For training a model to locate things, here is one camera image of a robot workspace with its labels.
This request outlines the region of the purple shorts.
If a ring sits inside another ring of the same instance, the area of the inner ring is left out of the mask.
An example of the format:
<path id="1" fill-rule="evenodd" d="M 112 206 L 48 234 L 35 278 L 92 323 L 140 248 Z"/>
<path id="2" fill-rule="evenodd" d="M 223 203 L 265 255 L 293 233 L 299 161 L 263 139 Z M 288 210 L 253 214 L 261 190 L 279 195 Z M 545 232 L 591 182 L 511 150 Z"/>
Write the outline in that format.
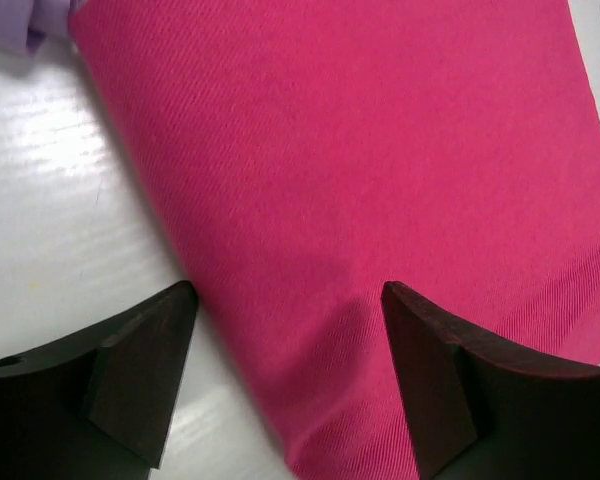
<path id="1" fill-rule="evenodd" d="M 69 19 L 80 0 L 0 0 L 0 48 L 34 54 L 47 37 L 69 37 Z"/>

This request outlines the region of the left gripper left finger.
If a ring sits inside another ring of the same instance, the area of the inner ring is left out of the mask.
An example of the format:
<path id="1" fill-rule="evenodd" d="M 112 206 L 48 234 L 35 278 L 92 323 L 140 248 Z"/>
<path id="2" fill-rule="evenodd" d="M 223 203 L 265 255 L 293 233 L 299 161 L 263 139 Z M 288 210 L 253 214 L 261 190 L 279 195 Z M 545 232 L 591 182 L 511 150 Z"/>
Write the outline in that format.
<path id="1" fill-rule="evenodd" d="M 180 281 L 0 359 L 0 479 L 146 479 L 159 468 L 198 297 Z"/>

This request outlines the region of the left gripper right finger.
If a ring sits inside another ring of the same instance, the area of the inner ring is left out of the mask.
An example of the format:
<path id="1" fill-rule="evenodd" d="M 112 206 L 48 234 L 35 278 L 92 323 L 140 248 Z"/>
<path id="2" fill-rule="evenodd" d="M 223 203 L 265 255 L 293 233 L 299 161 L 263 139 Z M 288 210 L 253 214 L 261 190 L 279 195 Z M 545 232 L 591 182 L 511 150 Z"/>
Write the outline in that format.
<path id="1" fill-rule="evenodd" d="M 600 367 L 524 347 L 399 282 L 381 295 L 424 479 L 600 479 Z"/>

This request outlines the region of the pink cloth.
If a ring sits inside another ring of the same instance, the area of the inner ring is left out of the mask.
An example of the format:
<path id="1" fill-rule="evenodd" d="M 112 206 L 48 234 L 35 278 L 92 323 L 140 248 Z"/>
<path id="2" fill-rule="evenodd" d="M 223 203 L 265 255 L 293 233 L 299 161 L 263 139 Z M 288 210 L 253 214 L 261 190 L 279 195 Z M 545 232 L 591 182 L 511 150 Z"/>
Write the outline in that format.
<path id="1" fill-rule="evenodd" d="M 70 32 L 302 479 L 412 479 L 398 280 L 600 363 L 600 121 L 565 1 L 88 1 Z"/>

